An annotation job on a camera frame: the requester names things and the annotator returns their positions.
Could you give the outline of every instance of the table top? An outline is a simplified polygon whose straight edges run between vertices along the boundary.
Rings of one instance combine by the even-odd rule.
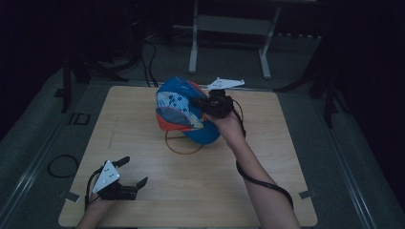
[[[66,200],[59,216],[62,226],[73,227],[84,213],[90,175],[105,160],[125,156],[130,162],[117,170],[119,183],[135,186],[149,177],[136,200],[119,201],[100,226],[115,227],[258,227],[235,157],[220,137],[192,155],[173,153],[155,115],[157,88],[115,86],[104,106],[75,176],[71,192],[78,203]],[[270,92],[228,90],[245,117],[246,139],[265,169],[291,194],[302,226],[317,217],[277,95]],[[170,135],[182,135],[173,132]],[[198,147],[188,138],[169,140],[176,150]]]

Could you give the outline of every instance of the baseball cap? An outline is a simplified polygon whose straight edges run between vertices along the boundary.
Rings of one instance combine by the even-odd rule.
[[[220,132],[200,108],[191,104],[196,97],[207,97],[199,85],[180,76],[171,77],[156,92],[156,115],[162,130],[181,131],[205,145],[218,139]]]

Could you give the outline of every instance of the black cable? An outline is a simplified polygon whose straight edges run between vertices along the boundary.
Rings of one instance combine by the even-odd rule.
[[[284,189],[284,188],[282,188],[282,187],[280,187],[278,185],[275,185],[275,184],[272,184],[272,183],[267,183],[267,182],[257,180],[255,178],[250,177],[249,175],[247,175],[245,173],[245,171],[242,169],[242,167],[241,167],[241,165],[239,164],[238,161],[236,161],[236,168],[238,169],[239,174],[244,179],[246,179],[247,181],[249,181],[251,183],[254,183],[254,184],[257,184],[257,185],[260,185],[260,186],[263,186],[263,187],[268,188],[268,189],[272,189],[272,190],[277,191],[277,192],[283,194],[284,196],[286,196],[286,198],[288,199],[289,204],[291,205],[292,208],[294,208],[294,204],[292,202],[292,197],[289,194],[289,192],[287,192],[286,189]]]
[[[153,62],[153,60],[155,59],[155,55],[156,55],[156,46],[153,44],[153,43],[151,43],[151,42],[149,42],[149,41],[145,41],[145,43],[146,44],[148,44],[148,45],[150,45],[150,46],[152,46],[152,48],[153,48],[153,54],[152,54],[152,58],[151,58],[151,60],[149,61],[149,68],[148,68],[148,71],[149,71],[149,74],[150,74],[150,76],[151,76],[151,78],[152,78],[152,81],[154,82],[154,85],[155,85],[155,87],[159,87],[159,85],[158,85],[158,82],[156,81],[156,79],[155,79],[155,77],[153,76],[153,74],[152,74],[152,62]]]
[[[239,124],[241,125],[242,128],[242,133],[244,134],[244,137],[246,137],[246,130],[244,126],[244,111],[242,110],[241,104],[239,104],[238,101],[232,98],[232,102],[235,102],[238,105],[239,110],[241,111],[241,114],[238,114],[238,112],[235,110],[235,107],[233,106],[230,107],[232,109],[232,112],[236,115],[236,117],[238,117]]]
[[[92,204],[93,202],[95,202],[95,201],[98,200],[99,198],[100,198],[100,196],[96,197],[95,199],[93,199],[92,201],[90,201],[89,204],[87,204],[87,205]]]
[[[95,0],[95,2],[96,2],[96,9],[97,9],[97,14],[98,14],[98,20],[99,20],[99,22],[100,22],[100,25],[102,26],[102,32],[103,32],[103,34],[104,34],[105,37],[108,37],[108,36],[107,36],[107,31],[105,30],[105,28],[106,28],[105,20],[104,20],[104,18],[103,18],[103,15],[102,15],[101,9],[100,9],[100,5],[99,5],[99,3],[98,3],[99,1],[98,1],[98,0]],[[127,19],[127,22],[128,22],[129,33],[128,33],[128,46],[127,46],[126,50],[122,49],[122,50],[124,51],[124,53],[122,54],[122,56],[124,56],[124,57],[126,57],[127,55],[130,54],[130,50],[133,48],[133,47],[132,47],[131,40],[134,38],[134,37],[133,37],[132,28],[131,28],[133,18],[131,17],[131,12],[130,12],[130,9],[132,8],[132,5],[131,5],[131,2],[130,2],[130,1],[127,1],[127,4],[128,4],[128,7],[125,7],[125,9],[127,9],[125,12],[126,12],[126,19]],[[134,68],[136,68],[136,67],[138,66],[138,64],[139,64],[139,59],[138,59],[138,58],[135,58],[135,57],[133,57],[133,56],[131,56],[131,57],[128,57],[128,62],[125,62],[125,63],[123,63],[123,64],[119,64],[119,65],[113,66],[113,67],[107,67],[107,66],[105,66],[105,65],[103,65],[103,64],[101,64],[101,63],[99,63],[99,61],[96,61],[96,63],[97,63],[99,66],[101,66],[103,69],[105,69],[105,70],[109,70],[109,71],[111,71],[111,72],[113,72],[113,73],[119,73],[120,75],[123,75],[123,74],[125,74],[125,73],[130,72],[130,71],[133,70]],[[95,66],[93,66],[93,65],[87,64],[87,66],[88,66],[90,69],[99,71],[99,70],[98,70],[97,68],[95,68]]]
[[[146,71],[146,64],[145,64],[145,60],[143,59],[143,56],[140,57],[140,60],[142,61],[142,65],[143,65],[143,69],[144,69],[143,72],[144,72],[144,75],[145,75],[145,81],[148,84],[148,87],[150,87],[151,84],[149,83],[148,73]]]
[[[54,172],[52,172],[53,164],[62,157],[70,158],[75,163],[76,169],[73,173],[68,174],[68,175],[58,175],[58,174],[55,174]],[[56,177],[56,178],[74,177],[75,173],[77,172],[77,169],[78,169],[78,161],[74,156],[70,156],[70,155],[60,155],[60,156],[55,157],[53,160],[51,160],[51,162],[48,164],[48,167],[47,167],[48,174],[50,174],[52,177]]]
[[[90,193],[90,185],[92,184],[93,178],[94,178],[97,174],[101,173],[102,168],[103,168],[103,167],[100,167],[99,169],[97,169],[97,170],[90,176],[89,181],[87,181],[86,197],[84,198],[84,210],[86,210],[86,209],[87,209],[87,206],[89,206],[89,204],[92,203],[92,202],[90,202],[90,196],[89,196],[89,193]]]
[[[138,65],[139,65],[139,62],[138,62],[135,66],[133,66],[131,69],[128,69],[128,70],[125,71],[125,72],[119,73],[118,75],[124,75],[124,74],[126,74],[126,73],[128,73],[128,72],[130,72],[130,71],[132,71],[132,70],[134,70],[134,69],[136,69],[136,68],[138,67]]]

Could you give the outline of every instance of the gray carpet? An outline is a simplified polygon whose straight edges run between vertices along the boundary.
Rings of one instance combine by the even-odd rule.
[[[191,75],[187,72],[189,46],[181,41],[161,43],[157,37],[150,40],[157,47],[152,70],[159,82],[173,75],[182,75],[203,85],[216,77],[242,78],[245,88],[269,91],[298,79],[318,43],[303,37],[276,37],[267,55],[272,78],[264,80],[255,48],[200,46],[197,72]],[[147,62],[152,57],[152,50],[151,46],[144,47]],[[47,165],[60,155],[81,160],[111,86],[146,86],[141,67],[122,76],[130,81],[118,83],[94,73],[89,85],[74,83],[74,103],[66,114],[60,113],[61,99],[53,97],[55,90],[61,87],[61,72],[44,85],[0,144],[0,219],[7,220],[2,222],[4,228],[61,228],[57,219],[64,199],[59,194],[70,189],[73,178],[52,177],[47,172]],[[324,98],[311,99],[309,87],[310,83],[278,95],[308,187],[317,194],[312,198],[318,217],[318,224],[313,228],[404,228],[404,213],[395,202],[353,117],[337,106],[339,113],[332,117],[334,128],[329,129],[321,116]],[[90,115],[89,124],[69,124],[73,113]],[[39,157],[37,174],[26,174],[35,171],[30,166]],[[75,165],[68,158],[53,166],[61,174],[75,171]],[[350,168],[349,173],[343,169],[345,166]],[[30,176],[33,176],[33,182],[29,183],[28,192],[18,191],[22,190],[18,184],[27,183],[25,180]],[[356,198],[352,196],[351,178],[364,197],[372,220],[364,221],[362,209],[353,203]]]

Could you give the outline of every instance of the dark background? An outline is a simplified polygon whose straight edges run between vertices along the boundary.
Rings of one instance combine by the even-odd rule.
[[[48,77],[62,67],[68,53],[81,51],[95,60],[111,58],[111,41],[119,38],[103,32],[114,23],[100,21],[100,14],[112,22],[125,6],[138,4],[134,9],[138,14],[127,16],[145,20],[146,28],[161,32],[167,39],[171,25],[192,24],[193,1],[134,0],[131,6],[128,2],[115,1],[114,8],[111,2],[101,0],[0,1],[0,138]],[[276,31],[324,37],[326,48],[313,61],[339,70],[336,88],[343,92],[404,207],[405,7],[401,1],[348,2],[284,4]],[[245,13],[238,7],[228,10],[231,14]],[[262,7],[257,8],[256,15],[267,16]]]

